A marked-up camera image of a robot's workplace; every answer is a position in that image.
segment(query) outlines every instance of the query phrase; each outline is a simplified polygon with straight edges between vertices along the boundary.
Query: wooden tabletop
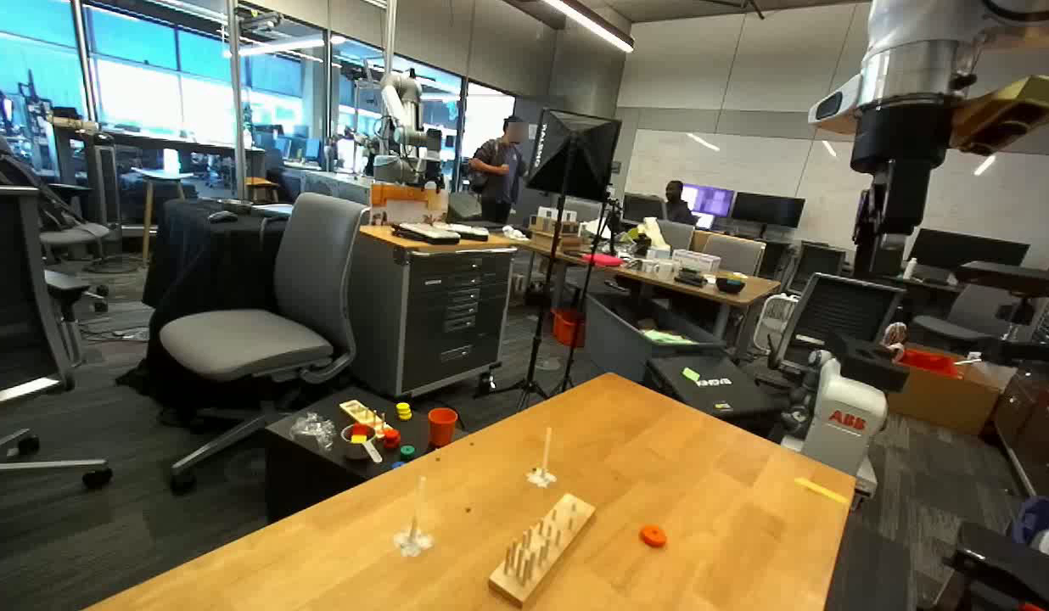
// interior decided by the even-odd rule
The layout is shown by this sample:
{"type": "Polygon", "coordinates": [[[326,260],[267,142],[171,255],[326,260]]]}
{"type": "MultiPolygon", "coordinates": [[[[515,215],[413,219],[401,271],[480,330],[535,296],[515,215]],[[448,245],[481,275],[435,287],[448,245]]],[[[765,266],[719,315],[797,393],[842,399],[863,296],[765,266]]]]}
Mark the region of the wooden tabletop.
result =
{"type": "MultiPolygon", "coordinates": [[[[556,255],[556,262],[584,266],[579,260],[562,255],[562,251],[556,255]]],[[[643,268],[628,268],[628,266],[596,268],[596,271],[617,275],[617,279],[628,279],[628,282],[643,282],[643,287],[660,287],[660,288],[684,291],[684,296],[707,300],[707,304],[724,304],[731,308],[750,308],[750,306],[756,306],[760,300],[766,300],[771,291],[781,288],[781,282],[771,282],[771,279],[760,279],[760,275],[742,275],[747,287],[738,296],[731,296],[731,291],[719,291],[716,287],[684,287],[684,282],[671,282],[671,279],[644,275],[643,268]]]]}
{"type": "Polygon", "coordinates": [[[488,573],[569,492],[596,512],[534,609],[819,611],[851,489],[830,466],[609,373],[100,609],[514,609],[488,573]],[[556,486],[535,489],[525,473],[547,428],[556,486]],[[435,548],[407,561],[393,532],[413,509],[435,548]],[[644,524],[664,531],[664,552],[639,539],[644,524]]]}
{"type": "Polygon", "coordinates": [[[488,236],[488,240],[459,240],[459,245],[431,245],[431,240],[410,240],[410,238],[401,238],[393,236],[390,225],[385,228],[361,228],[364,238],[375,238],[375,240],[387,240],[401,251],[481,251],[481,249],[519,249],[515,240],[501,238],[501,236],[488,236]]]}

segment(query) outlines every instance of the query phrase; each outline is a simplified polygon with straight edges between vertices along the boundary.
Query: orange object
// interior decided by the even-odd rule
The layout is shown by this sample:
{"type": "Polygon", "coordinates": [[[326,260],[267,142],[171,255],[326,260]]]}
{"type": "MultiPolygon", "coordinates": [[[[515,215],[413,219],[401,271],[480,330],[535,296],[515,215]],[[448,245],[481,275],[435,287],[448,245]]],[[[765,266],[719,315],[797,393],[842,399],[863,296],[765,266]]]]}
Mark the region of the orange object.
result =
{"type": "Polygon", "coordinates": [[[654,548],[654,552],[664,548],[664,532],[660,528],[643,528],[639,539],[654,548]]]}
{"type": "Polygon", "coordinates": [[[401,436],[396,428],[385,428],[385,440],[381,440],[385,450],[396,450],[401,445],[401,436]]]}
{"type": "Polygon", "coordinates": [[[343,436],[345,436],[350,445],[361,445],[361,440],[375,440],[375,428],[371,424],[350,424],[343,436]]]}
{"type": "Polygon", "coordinates": [[[946,352],[931,352],[931,351],[909,347],[909,351],[899,352],[899,364],[913,366],[913,372],[942,373],[942,378],[957,378],[957,361],[946,356],[946,352]]]}
{"type": "Polygon", "coordinates": [[[445,450],[454,440],[459,411],[431,408],[429,411],[429,450],[445,450]]]}
{"type": "Polygon", "coordinates": [[[584,330],[576,330],[579,323],[584,323],[579,314],[574,314],[574,308],[556,308],[556,314],[553,314],[553,339],[556,339],[559,347],[569,347],[569,339],[576,339],[576,347],[584,347],[584,330]]]}

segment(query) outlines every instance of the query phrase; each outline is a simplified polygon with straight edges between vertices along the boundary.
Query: gray carpet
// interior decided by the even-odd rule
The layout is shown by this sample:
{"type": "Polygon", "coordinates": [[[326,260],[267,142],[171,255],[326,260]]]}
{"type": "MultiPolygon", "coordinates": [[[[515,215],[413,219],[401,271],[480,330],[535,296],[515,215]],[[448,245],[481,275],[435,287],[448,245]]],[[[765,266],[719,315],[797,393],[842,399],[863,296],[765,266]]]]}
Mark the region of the gray carpet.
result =
{"type": "MultiPolygon", "coordinates": [[[[166,424],[155,400],[115,386],[143,361],[148,308],[115,304],[109,315],[86,321],[86,364],[60,400],[0,408],[0,436],[32,424],[43,450],[37,460],[106,455],[115,483],[82,492],[75,477],[0,479],[0,609],[82,609],[172,565],[206,555],[265,524],[260,452],[254,445],[200,469],[200,489],[171,496],[163,466],[190,452],[200,436],[166,424]]],[[[514,308],[501,338],[498,382],[525,372],[534,315],[514,308]]],[[[559,382],[562,347],[544,342],[539,385],[559,382]]],[[[579,356],[574,382],[609,372],[579,356]]],[[[429,406],[454,406],[476,430],[524,411],[535,399],[476,399],[459,385],[429,406]]],[[[917,423],[894,423],[877,450],[879,496],[851,512],[830,609],[913,609],[945,580],[942,558],[960,519],[1002,531],[1017,507],[1002,455],[973,440],[953,440],[917,423]]]]}

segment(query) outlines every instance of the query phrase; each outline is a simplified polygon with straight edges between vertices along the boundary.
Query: chair backrest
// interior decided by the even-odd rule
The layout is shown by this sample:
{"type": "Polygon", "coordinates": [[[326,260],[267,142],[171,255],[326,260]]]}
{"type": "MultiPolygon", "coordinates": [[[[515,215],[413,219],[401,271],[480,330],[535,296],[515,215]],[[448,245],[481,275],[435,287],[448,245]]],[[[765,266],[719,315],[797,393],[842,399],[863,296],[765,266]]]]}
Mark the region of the chair backrest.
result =
{"type": "Polygon", "coordinates": [[[660,230],[664,238],[670,249],[691,249],[691,225],[678,225],[678,222],[660,222],[660,230]]]}
{"type": "Polygon", "coordinates": [[[0,406],[67,382],[34,228],[37,189],[0,188],[0,406]]]}
{"type": "Polygon", "coordinates": [[[275,262],[280,314],[343,351],[353,351],[350,262],[361,215],[364,211],[345,200],[302,193],[275,262]]]}
{"type": "Polygon", "coordinates": [[[760,275],[766,245],[738,236],[711,236],[702,251],[716,255],[727,271],[760,275]]]}
{"type": "Polygon", "coordinates": [[[826,240],[800,240],[797,262],[791,271],[791,288],[800,291],[813,275],[840,275],[845,266],[845,251],[830,249],[826,240]]]}
{"type": "Polygon", "coordinates": [[[1015,308],[1015,306],[1017,300],[1007,296],[1005,288],[963,287],[946,321],[957,327],[987,334],[987,338],[1002,338],[1007,330],[1005,308],[1015,308]]]}

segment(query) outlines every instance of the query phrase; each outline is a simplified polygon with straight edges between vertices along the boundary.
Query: ceiling light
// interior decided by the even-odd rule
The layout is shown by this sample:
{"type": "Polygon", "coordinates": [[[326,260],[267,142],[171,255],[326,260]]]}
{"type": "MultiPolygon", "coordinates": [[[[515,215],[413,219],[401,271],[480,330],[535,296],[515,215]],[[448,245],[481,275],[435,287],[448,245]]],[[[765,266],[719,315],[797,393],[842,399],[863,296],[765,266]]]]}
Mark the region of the ceiling light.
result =
{"type": "Polygon", "coordinates": [[[702,149],[711,149],[711,152],[719,152],[719,145],[716,142],[711,142],[711,140],[702,140],[702,136],[697,136],[697,133],[687,133],[691,142],[700,142],[702,149]]]}
{"type": "Polygon", "coordinates": [[[574,25],[579,25],[584,30],[590,30],[595,39],[614,45],[622,56],[630,56],[630,41],[624,41],[624,34],[610,30],[609,25],[595,22],[590,14],[584,14],[576,4],[569,0],[547,0],[556,14],[569,16],[574,25]]]}
{"type": "Polygon", "coordinates": [[[996,168],[998,157],[987,157],[973,168],[973,178],[985,178],[996,168]]]}

